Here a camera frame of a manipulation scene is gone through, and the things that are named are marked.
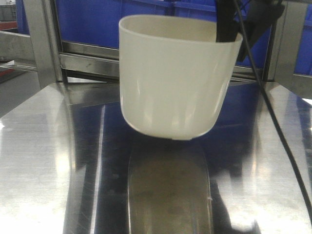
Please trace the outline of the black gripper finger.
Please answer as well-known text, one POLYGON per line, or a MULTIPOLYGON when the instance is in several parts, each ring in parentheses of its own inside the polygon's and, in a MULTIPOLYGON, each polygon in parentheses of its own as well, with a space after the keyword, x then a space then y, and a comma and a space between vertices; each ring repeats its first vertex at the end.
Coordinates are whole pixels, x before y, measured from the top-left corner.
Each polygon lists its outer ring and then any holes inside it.
POLYGON ((216 0, 216 42, 233 42, 238 33, 234 20, 236 7, 232 0, 216 0))
POLYGON ((250 48, 282 16, 285 9, 280 0, 240 0, 238 5, 241 10, 247 7, 243 22, 250 48))

